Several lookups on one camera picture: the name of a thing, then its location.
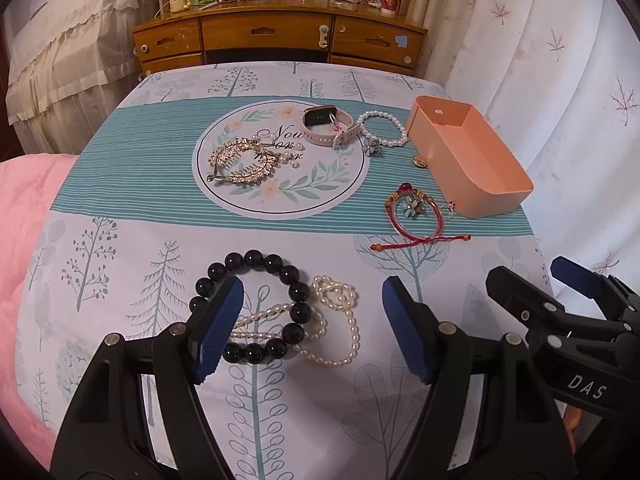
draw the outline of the curtain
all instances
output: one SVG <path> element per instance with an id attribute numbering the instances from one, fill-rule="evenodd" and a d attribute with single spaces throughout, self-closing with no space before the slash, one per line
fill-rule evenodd
<path id="1" fill-rule="evenodd" d="M 640 290 L 640 43 L 616 1 L 429 0 L 424 25 L 418 74 L 476 106 L 527 170 L 546 264 L 564 255 Z"/>

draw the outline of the black bead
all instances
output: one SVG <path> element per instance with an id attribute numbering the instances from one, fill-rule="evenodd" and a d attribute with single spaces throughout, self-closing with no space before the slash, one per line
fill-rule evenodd
<path id="1" fill-rule="evenodd" d="M 282 339 L 289 345 L 297 345 L 305 338 L 305 329 L 297 323 L 289 323 L 282 329 Z"/>
<path id="2" fill-rule="evenodd" d="M 264 264 L 262 253 L 258 249 L 251 249 L 244 255 L 244 264 L 250 269 L 258 269 Z"/>
<path id="3" fill-rule="evenodd" d="M 264 349 L 267 351 L 267 354 L 274 359 L 282 359 L 285 355 L 287 355 L 287 351 L 289 351 L 289 347 L 282 340 L 277 337 L 274 339 L 269 339 L 267 344 L 264 346 Z"/>
<path id="4" fill-rule="evenodd" d="M 258 365 L 267 357 L 266 350 L 258 343 L 249 343 L 244 348 L 244 358 L 249 364 Z"/>
<path id="5" fill-rule="evenodd" d="M 282 258 L 277 254 L 267 254 L 264 257 L 264 270 L 266 270 L 269 274 L 279 273 L 282 266 Z"/>
<path id="6" fill-rule="evenodd" d="M 225 258 L 225 267 L 229 272 L 238 272 L 244 267 L 244 258 L 240 253 L 229 253 Z"/>
<path id="7" fill-rule="evenodd" d="M 309 286 L 302 282 L 296 282 L 290 285 L 289 297 L 297 303 L 303 303 L 309 299 Z"/>
<path id="8" fill-rule="evenodd" d="M 294 303 L 289 310 L 289 315 L 294 323 L 304 325 L 311 319 L 311 307 L 306 303 Z"/>
<path id="9" fill-rule="evenodd" d="M 228 271 L 226 270 L 225 265 L 221 264 L 220 262 L 211 264 L 209 266 L 209 269 L 207 269 L 207 274 L 209 275 L 209 278 L 212 279 L 214 282 L 221 282 L 222 280 L 224 280 L 226 278 L 227 273 Z"/>
<path id="10" fill-rule="evenodd" d="M 189 302 L 189 310 L 193 312 L 203 303 L 207 303 L 205 298 L 202 296 L 195 296 L 194 298 L 191 298 L 191 301 Z"/>
<path id="11" fill-rule="evenodd" d="M 196 282 L 196 293 L 203 298 L 210 298 L 216 290 L 216 284 L 209 278 L 200 278 Z"/>
<path id="12" fill-rule="evenodd" d="M 244 357 L 244 348 L 238 343 L 227 343 L 222 352 L 222 357 L 227 363 L 239 363 Z"/>
<path id="13" fill-rule="evenodd" d="M 280 269 L 280 281 L 285 285 L 293 285 L 300 281 L 300 271 L 293 265 L 285 265 Z"/>

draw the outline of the drawer handle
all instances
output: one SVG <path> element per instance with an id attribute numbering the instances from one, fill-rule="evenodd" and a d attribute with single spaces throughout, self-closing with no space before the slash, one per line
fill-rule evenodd
<path id="1" fill-rule="evenodd" d="M 320 48 L 327 48 L 329 43 L 326 40 L 326 37 L 329 34 L 329 27 L 327 25 L 320 25 L 318 30 L 320 31 L 320 41 L 318 41 L 318 46 Z"/>
<path id="2" fill-rule="evenodd" d="M 260 27 L 251 31 L 254 36 L 273 36 L 276 33 L 275 28 Z"/>
<path id="3" fill-rule="evenodd" d="M 366 44 L 373 46 L 381 46 L 382 48 L 389 48 L 389 44 L 385 40 L 380 40 L 380 38 L 367 38 L 364 40 Z"/>
<path id="4" fill-rule="evenodd" d="M 162 38 L 162 40 L 156 41 L 157 46 L 171 45 L 172 43 L 175 43 L 175 38 Z"/>

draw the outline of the blue gripper pad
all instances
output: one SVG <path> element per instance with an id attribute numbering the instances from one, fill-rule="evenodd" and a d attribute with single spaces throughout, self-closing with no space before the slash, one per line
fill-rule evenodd
<path id="1" fill-rule="evenodd" d="M 414 307 L 414 304 L 397 276 L 387 278 L 382 284 L 382 305 L 404 361 L 412 374 L 417 375 L 423 384 L 429 384 L 431 373 L 425 359 L 424 340 L 406 310 Z"/>
<path id="2" fill-rule="evenodd" d="M 203 306 L 204 312 L 191 332 L 191 344 L 197 345 L 193 352 L 197 356 L 193 368 L 195 384 L 200 384 L 216 371 L 243 303 L 242 281 L 230 276 L 222 283 L 210 303 Z"/>
<path id="3" fill-rule="evenodd" d="M 590 300 L 603 292 L 602 282 L 596 274 L 564 256 L 558 256 L 551 262 L 551 275 Z"/>

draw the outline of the pink storage tray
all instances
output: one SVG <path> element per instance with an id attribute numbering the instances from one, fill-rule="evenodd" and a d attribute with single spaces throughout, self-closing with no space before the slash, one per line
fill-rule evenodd
<path id="1" fill-rule="evenodd" d="M 462 216 L 511 212 L 533 191 L 513 153 L 470 104 L 419 96 L 407 131 L 444 198 Z"/>

